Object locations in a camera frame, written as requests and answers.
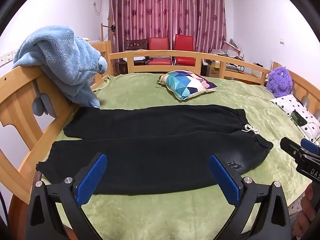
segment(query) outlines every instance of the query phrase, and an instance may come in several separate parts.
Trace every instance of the white wall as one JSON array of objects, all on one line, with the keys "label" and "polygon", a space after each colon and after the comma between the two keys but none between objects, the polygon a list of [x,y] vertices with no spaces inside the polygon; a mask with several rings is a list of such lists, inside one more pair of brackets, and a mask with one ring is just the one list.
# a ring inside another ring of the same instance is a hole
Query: white wall
[{"label": "white wall", "polygon": [[[100,24],[108,23],[109,1],[102,0],[102,11],[98,15],[93,0],[27,0],[25,4],[12,18],[3,34],[0,36],[0,55],[17,49],[25,38],[36,29],[46,25],[68,25],[76,35],[90,38],[93,41],[100,40]],[[100,9],[101,0],[94,0],[97,3],[97,10]],[[107,30],[104,30],[104,39],[107,37]],[[0,76],[12,68],[12,62],[0,67]],[[45,129],[51,122],[50,116],[36,118],[41,129]],[[18,168],[28,148],[17,133],[17,130],[8,125],[0,125],[0,149],[7,156],[9,161]],[[11,193],[0,183],[0,190],[4,195],[7,207]]]},{"label": "white wall", "polygon": [[276,61],[320,88],[320,43],[289,0],[233,0],[233,9],[234,40],[245,61]]},{"label": "white wall", "polygon": [[233,39],[233,0],[224,0],[226,10],[227,42]]}]

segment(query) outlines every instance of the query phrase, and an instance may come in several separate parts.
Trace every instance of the white drawstring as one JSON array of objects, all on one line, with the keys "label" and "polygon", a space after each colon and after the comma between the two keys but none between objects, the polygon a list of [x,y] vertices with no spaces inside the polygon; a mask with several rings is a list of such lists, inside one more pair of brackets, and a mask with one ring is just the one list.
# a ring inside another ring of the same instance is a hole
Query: white drawstring
[{"label": "white drawstring", "polygon": [[242,130],[242,131],[244,131],[244,132],[253,131],[255,134],[258,134],[259,131],[260,131],[260,129],[259,129],[258,126],[252,127],[252,126],[249,125],[249,124],[246,124],[246,125],[244,126],[244,128],[245,128],[245,130]]}]

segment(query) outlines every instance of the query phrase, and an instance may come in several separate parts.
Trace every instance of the red chair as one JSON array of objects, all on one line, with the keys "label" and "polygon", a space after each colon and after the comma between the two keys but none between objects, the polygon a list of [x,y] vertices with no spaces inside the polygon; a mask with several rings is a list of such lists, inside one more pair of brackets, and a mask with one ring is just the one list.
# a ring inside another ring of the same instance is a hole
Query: red chair
[{"label": "red chair", "polygon": [[[194,51],[193,36],[176,34],[174,50]],[[195,66],[196,59],[192,57],[176,57],[175,65]]]},{"label": "red chair", "polygon": [[[149,38],[150,50],[168,50],[168,38]],[[147,65],[172,65],[169,57],[166,56],[153,56],[153,58],[147,62]]]}]

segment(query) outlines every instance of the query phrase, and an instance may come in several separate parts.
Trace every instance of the purple stuffed toy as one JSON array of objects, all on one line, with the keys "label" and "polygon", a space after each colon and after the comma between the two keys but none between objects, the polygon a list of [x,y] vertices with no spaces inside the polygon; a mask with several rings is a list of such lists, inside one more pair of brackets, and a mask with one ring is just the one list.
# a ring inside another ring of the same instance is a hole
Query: purple stuffed toy
[{"label": "purple stuffed toy", "polygon": [[267,89],[275,98],[289,95],[292,89],[292,78],[285,67],[277,67],[268,76]]}]

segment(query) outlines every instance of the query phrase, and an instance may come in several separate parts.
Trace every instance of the blue gripper pad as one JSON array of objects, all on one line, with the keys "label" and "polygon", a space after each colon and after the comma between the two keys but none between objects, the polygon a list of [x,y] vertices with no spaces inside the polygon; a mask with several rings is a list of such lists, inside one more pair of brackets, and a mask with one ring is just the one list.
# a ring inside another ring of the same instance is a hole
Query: blue gripper pad
[{"label": "blue gripper pad", "polygon": [[76,202],[79,206],[88,203],[106,169],[107,157],[101,154],[76,189]]},{"label": "blue gripper pad", "polygon": [[303,138],[300,144],[301,147],[305,148],[308,152],[320,155],[320,148],[312,142],[308,141],[307,139]]},{"label": "blue gripper pad", "polygon": [[230,205],[237,207],[240,204],[241,198],[239,187],[215,155],[210,156],[209,162],[210,170],[220,189],[222,190],[226,200]]}]

